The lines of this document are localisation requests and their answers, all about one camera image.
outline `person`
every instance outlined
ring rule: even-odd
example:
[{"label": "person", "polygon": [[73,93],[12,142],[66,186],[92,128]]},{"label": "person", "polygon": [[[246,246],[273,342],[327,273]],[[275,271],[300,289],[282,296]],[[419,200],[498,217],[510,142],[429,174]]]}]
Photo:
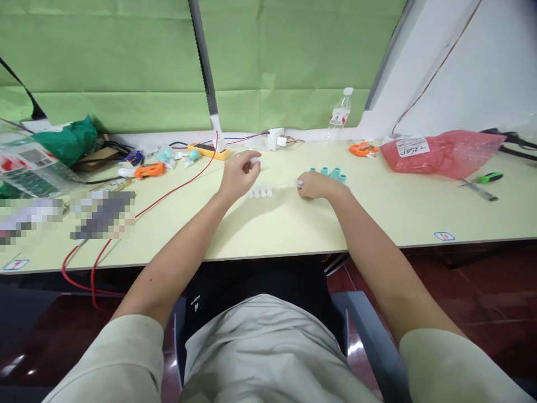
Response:
[{"label": "person", "polygon": [[[260,156],[226,161],[220,189],[142,270],[45,402],[160,401],[163,331],[187,285],[181,401],[379,401],[346,362],[342,320],[322,268],[306,265],[313,260],[229,262],[196,273],[220,221],[257,179],[261,165],[250,159]],[[299,180],[300,196],[332,206],[398,343],[413,402],[534,401],[442,311],[348,187],[314,171]]]}]

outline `hand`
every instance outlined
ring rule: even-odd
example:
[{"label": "hand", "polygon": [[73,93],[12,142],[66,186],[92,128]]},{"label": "hand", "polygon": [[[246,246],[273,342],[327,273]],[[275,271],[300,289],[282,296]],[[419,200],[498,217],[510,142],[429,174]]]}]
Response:
[{"label": "hand", "polygon": [[298,194],[309,199],[326,199],[342,189],[348,189],[341,182],[316,171],[305,172],[298,177],[298,180],[303,182],[302,188],[298,188]]},{"label": "hand", "polygon": [[224,164],[224,176],[218,194],[230,203],[250,190],[261,172],[261,163],[252,164],[250,158],[261,157],[257,151],[245,151],[237,156],[229,157]]}]

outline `pink bubble wrap bag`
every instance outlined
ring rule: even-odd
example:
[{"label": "pink bubble wrap bag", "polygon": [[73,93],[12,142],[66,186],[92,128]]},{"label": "pink bubble wrap bag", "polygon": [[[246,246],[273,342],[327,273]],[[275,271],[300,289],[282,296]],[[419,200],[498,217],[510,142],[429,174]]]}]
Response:
[{"label": "pink bubble wrap bag", "polygon": [[440,174],[464,179],[498,151],[503,135],[453,130],[435,137],[410,137],[380,147],[394,172]]}]

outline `orange clip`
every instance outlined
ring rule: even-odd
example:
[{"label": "orange clip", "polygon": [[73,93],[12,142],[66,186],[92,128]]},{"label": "orange clip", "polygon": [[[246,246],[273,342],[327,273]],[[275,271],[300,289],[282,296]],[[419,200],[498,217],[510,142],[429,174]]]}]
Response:
[{"label": "orange clip", "polygon": [[157,162],[151,165],[142,166],[140,165],[134,176],[138,179],[144,179],[146,176],[158,176],[164,173],[164,164],[162,162]]},{"label": "orange clip", "polygon": [[379,149],[375,146],[372,146],[369,143],[360,143],[351,145],[348,150],[358,157],[365,157],[371,153],[378,153]]}]

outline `beige shirt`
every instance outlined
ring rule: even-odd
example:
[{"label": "beige shirt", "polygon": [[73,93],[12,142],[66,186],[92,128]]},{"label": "beige shirt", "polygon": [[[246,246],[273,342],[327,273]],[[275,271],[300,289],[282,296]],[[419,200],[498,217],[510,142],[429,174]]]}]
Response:
[{"label": "beige shirt", "polygon": [[[147,316],[113,320],[44,401],[160,402],[162,341],[161,326]],[[183,402],[379,402],[321,322],[272,296],[221,313],[186,349]],[[399,349],[414,403],[534,402],[461,336],[414,330]]]}]

